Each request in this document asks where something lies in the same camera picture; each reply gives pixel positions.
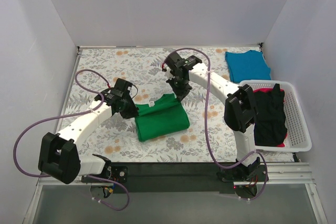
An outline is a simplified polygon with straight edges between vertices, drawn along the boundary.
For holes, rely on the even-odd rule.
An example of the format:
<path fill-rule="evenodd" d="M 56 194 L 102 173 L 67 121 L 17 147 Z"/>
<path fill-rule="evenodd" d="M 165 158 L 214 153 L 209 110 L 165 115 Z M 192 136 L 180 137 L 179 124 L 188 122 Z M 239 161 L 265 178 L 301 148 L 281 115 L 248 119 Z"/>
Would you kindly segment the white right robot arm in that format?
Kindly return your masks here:
<path fill-rule="evenodd" d="M 257 154 L 254 127 L 258 114 L 253 89 L 249 85 L 239 86 L 211 70 L 211 65 L 198 57 L 182 58 L 178 50 L 171 52 L 162 63 L 162 71 L 179 101 L 191 91 L 190 82 L 206 90 L 206 100 L 212 94 L 224 105 L 224 121 L 233 131 L 237 148 L 236 163 L 224 166 L 216 162 L 226 180 L 251 180 L 260 165 Z"/>

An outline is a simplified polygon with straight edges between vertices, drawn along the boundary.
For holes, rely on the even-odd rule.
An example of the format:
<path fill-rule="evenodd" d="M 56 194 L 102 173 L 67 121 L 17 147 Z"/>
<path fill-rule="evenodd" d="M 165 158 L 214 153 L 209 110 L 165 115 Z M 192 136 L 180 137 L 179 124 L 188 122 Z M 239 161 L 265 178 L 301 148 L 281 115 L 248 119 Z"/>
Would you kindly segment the green t shirt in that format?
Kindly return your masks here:
<path fill-rule="evenodd" d="M 140 142 L 183 131 L 190 126 L 186 111 L 172 93 L 136 107 L 139 115 L 135 118 L 135 125 Z"/>

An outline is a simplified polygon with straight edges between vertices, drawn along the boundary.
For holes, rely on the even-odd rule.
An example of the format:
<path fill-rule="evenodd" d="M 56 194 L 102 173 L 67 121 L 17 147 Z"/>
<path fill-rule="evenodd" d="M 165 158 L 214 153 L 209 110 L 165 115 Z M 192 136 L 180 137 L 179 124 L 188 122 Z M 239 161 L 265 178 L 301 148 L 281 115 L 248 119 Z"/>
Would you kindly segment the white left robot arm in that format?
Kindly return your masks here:
<path fill-rule="evenodd" d="M 111 161 L 99 154 L 80 156 L 78 148 L 106 120 L 119 113 L 124 119 L 138 116 L 138 108 L 131 98 L 133 84 L 117 79 L 112 88 L 96 95 L 84 115 L 76 118 L 57 133 L 47 133 L 41 142 L 38 169 L 70 184 L 78 176 L 95 176 L 106 182 L 112 175 Z"/>

